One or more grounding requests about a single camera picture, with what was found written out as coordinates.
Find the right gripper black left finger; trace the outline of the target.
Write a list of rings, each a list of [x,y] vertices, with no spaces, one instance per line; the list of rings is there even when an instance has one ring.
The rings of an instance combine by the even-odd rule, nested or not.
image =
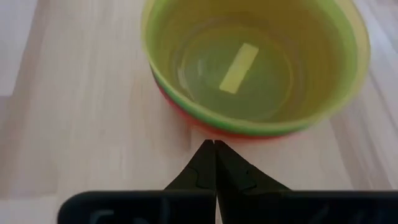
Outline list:
[[[205,140],[163,190],[87,191],[66,200],[57,224],[215,224],[216,153]]]

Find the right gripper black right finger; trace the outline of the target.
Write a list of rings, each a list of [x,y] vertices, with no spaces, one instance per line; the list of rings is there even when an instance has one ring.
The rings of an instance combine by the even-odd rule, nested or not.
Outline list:
[[[398,190],[291,190],[215,141],[223,224],[398,224]]]

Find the green plastic bowl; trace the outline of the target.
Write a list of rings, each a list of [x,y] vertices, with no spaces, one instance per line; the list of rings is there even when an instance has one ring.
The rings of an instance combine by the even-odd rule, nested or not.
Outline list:
[[[303,131],[315,123],[330,117],[337,113],[342,107],[347,104],[346,98],[341,101],[333,102],[330,106],[326,106],[325,110],[321,113],[315,114],[309,117],[308,120],[298,121],[297,123],[287,124],[267,124],[267,123],[252,123],[249,121],[241,121],[238,119],[223,117],[217,113],[206,110],[201,106],[197,106],[189,101],[184,96],[180,95],[173,89],[172,86],[165,80],[160,74],[158,68],[154,65],[153,60],[149,59],[148,64],[152,72],[154,80],[161,85],[165,92],[171,97],[171,99],[178,104],[188,114],[203,121],[204,123],[225,131],[239,134],[248,134],[253,136],[265,136],[265,135],[276,135],[285,134],[290,132]]]

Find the translucent yellow plastic bowl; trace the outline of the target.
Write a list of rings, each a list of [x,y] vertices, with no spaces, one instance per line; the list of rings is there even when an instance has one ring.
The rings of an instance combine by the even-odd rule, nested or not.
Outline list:
[[[353,0],[145,0],[144,51],[197,106],[260,124],[308,120],[361,88],[370,45]],[[219,89],[243,44],[259,49],[239,90]]]

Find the red plastic bowl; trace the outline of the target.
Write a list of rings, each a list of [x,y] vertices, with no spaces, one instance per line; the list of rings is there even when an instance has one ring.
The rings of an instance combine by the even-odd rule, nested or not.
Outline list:
[[[236,141],[270,141],[274,139],[283,139],[290,137],[291,135],[296,134],[296,132],[290,132],[290,133],[285,133],[285,134],[276,134],[276,135],[265,135],[265,136],[253,136],[253,135],[248,135],[248,134],[239,134],[239,133],[232,133],[229,131],[225,131],[223,129],[215,128],[212,127],[203,121],[196,119],[195,117],[191,116],[188,114],[185,110],[183,110],[178,104],[176,104],[171,97],[165,92],[165,90],[161,87],[161,85],[157,82],[157,80],[154,80],[157,88],[165,98],[165,100],[168,102],[168,104],[173,108],[174,111],[177,112],[177,114],[190,126],[194,126],[200,131],[206,133],[207,135],[213,135],[213,136],[220,136],[223,138],[228,138],[228,139],[235,139]]]

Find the pale yellow rectangular sticker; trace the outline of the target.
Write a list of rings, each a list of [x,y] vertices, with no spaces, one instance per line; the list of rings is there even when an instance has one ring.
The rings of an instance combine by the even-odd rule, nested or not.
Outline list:
[[[236,94],[247,72],[251,68],[259,49],[251,44],[243,44],[238,50],[233,62],[228,68],[219,89]]]

